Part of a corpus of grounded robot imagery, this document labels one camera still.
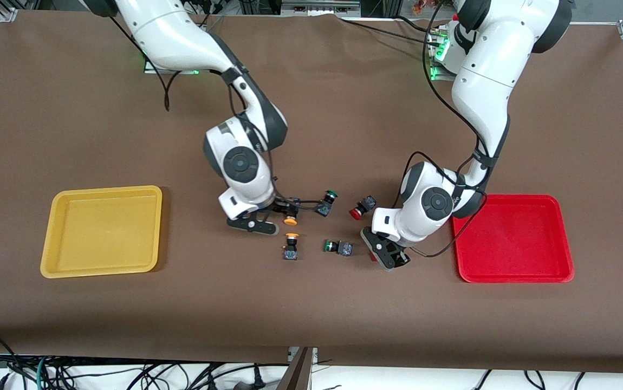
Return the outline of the dark metal post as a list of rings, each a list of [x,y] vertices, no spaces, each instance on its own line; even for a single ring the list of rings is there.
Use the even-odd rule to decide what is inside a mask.
[[[309,390],[312,375],[312,347],[301,347],[301,351],[290,363],[275,390]]]

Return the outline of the yellow plastic tray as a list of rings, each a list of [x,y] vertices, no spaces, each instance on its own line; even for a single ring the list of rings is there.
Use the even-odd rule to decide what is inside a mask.
[[[154,185],[58,193],[40,271],[48,279],[149,272],[158,263],[163,192]]]

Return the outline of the grey metal fixture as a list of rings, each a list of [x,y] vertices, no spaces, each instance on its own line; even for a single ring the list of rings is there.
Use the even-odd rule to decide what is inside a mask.
[[[282,16],[319,16],[332,14],[338,17],[361,17],[360,0],[281,0]]]

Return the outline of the brown table cover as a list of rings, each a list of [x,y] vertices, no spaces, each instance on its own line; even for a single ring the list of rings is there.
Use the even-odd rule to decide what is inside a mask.
[[[220,77],[178,77],[171,110],[138,50],[107,19],[26,11],[0,24],[0,337],[19,354],[285,361],[316,346],[336,365],[623,372],[623,40],[572,25],[532,55],[488,193],[561,205],[567,283],[474,284],[452,252],[386,272],[348,211],[390,205],[408,156],[456,168],[475,137],[426,85],[421,47],[331,15],[227,17],[215,32],[287,118],[280,190],[339,194],[302,213],[300,257],[282,235],[229,228],[224,182],[201,148],[230,118]],[[158,265],[121,276],[40,271],[54,197],[155,185],[166,197]],[[344,257],[326,240],[353,244]]]

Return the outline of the small metal bracket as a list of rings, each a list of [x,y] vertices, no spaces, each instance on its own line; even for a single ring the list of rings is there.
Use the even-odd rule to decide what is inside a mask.
[[[289,347],[287,350],[287,363],[292,363],[292,361],[294,360],[294,358],[296,357],[297,353],[299,353],[301,351],[301,347]],[[319,354],[318,354],[318,348],[313,347],[311,349],[312,352],[312,365],[316,365],[319,362]]]

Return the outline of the green push button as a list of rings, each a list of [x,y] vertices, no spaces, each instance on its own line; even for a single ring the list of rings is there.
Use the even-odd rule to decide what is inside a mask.
[[[347,241],[326,240],[322,249],[324,252],[342,255],[344,257],[349,257],[353,254],[353,244]]]
[[[326,195],[319,200],[319,203],[316,207],[316,214],[322,215],[323,217],[327,217],[332,210],[332,205],[335,202],[338,195],[332,191],[327,190]]]

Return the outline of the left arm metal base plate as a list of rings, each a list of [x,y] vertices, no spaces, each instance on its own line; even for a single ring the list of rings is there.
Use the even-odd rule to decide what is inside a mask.
[[[453,81],[456,73],[447,66],[447,54],[451,47],[447,31],[444,29],[431,29],[427,38],[428,64],[430,67],[431,81]]]

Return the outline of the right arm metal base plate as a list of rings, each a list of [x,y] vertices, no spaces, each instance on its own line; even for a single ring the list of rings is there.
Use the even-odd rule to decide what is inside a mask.
[[[144,72],[146,74],[161,74],[161,75],[166,75],[166,74],[175,74],[178,71],[177,70],[171,70],[171,69],[165,69],[165,68],[161,68],[161,67],[157,67],[155,68],[152,64],[152,62],[149,62],[148,60],[148,56],[143,53],[143,57],[144,57]],[[179,71],[180,74],[187,74],[187,75],[198,75],[199,71],[198,70],[180,70]]]

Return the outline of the red plastic tray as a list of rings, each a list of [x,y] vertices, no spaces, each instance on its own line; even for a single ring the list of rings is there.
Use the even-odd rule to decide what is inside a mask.
[[[492,194],[474,219],[453,218],[455,259],[470,283],[564,283],[574,278],[561,207],[547,194]]]

